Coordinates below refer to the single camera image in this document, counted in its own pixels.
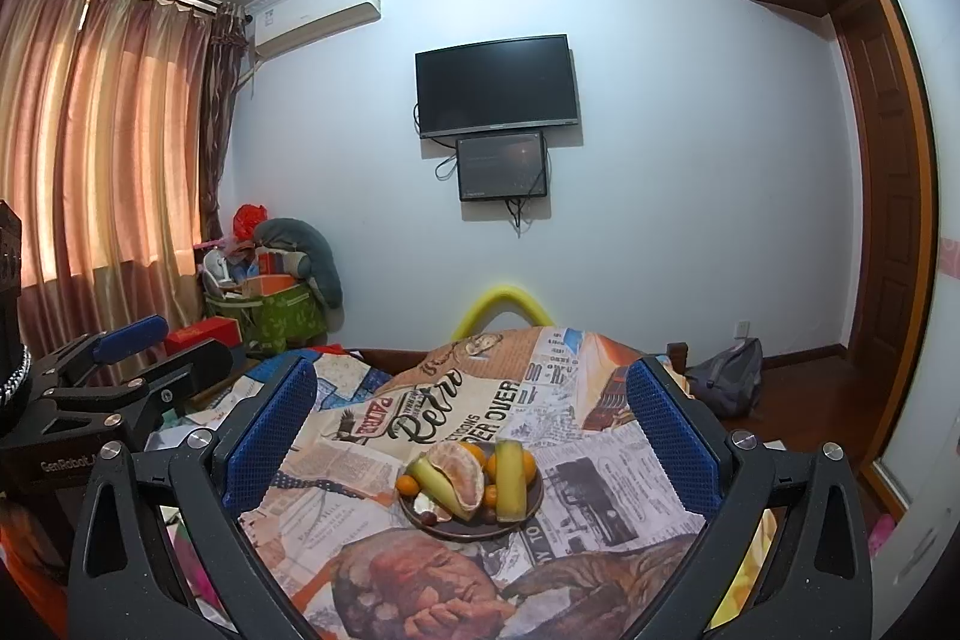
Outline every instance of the air conditioner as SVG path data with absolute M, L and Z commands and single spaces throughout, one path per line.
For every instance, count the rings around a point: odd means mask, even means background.
M 256 16 L 256 54 L 267 60 L 380 19 L 380 0 L 283 0 Z

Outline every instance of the green storage basket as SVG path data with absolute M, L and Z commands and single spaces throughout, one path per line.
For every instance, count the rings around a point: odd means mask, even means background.
M 304 344 L 326 331 L 323 310 L 309 287 L 288 287 L 269 296 L 214 299 L 205 295 L 210 314 L 240 324 L 248 354 L 275 356 L 287 343 Z

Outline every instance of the orange striped curtain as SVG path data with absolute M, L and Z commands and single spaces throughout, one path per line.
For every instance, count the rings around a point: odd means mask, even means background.
M 23 220 L 35 355 L 148 314 L 171 329 L 199 316 L 209 28 L 164 0 L 0 0 L 0 196 Z

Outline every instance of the television screen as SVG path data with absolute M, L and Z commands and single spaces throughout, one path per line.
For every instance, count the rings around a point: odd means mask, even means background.
M 461 201 L 546 196 L 544 132 L 484 134 L 457 140 Z
M 419 135 L 577 122 L 565 34 L 416 54 Z

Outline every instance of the brown plate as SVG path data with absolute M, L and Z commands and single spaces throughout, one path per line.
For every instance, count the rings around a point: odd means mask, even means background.
M 483 449 L 484 453 L 487 456 L 491 456 L 493 453 L 493 445 L 482 444 L 480 447 Z M 484 481 L 487 485 L 490 485 L 490 479 L 487 477 L 487 473 L 484 472 Z M 413 524 L 416 528 L 425 531 L 427 534 L 432 534 L 434 537 L 439 537 L 442 540 L 454 540 L 456 542 L 470 542 L 472 540 L 491 540 L 495 537 L 501 537 L 504 534 L 509 534 L 511 531 L 516 531 L 523 524 L 525 524 L 533 514 L 539 510 L 541 502 L 544 501 L 544 481 L 541 480 L 541 474 L 539 474 L 539 469 L 534 475 L 534 479 L 531 482 L 527 483 L 527 515 L 522 521 L 515 521 L 512 524 L 485 524 L 480 520 L 480 513 L 483 509 L 477 510 L 476 515 L 473 516 L 469 521 L 463 521 L 456 516 L 449 521 L 442 521 L 438 524 L 432 525 L 429 527 L 419 520 L 419 516 L 414 513 L 414 499 L 415 497 L 402 497 L 400 494 L 397 494 L 397 499 L 400 500 L 400 507 L 403 510 L 403 514 L 409 519 L 410 523 Z

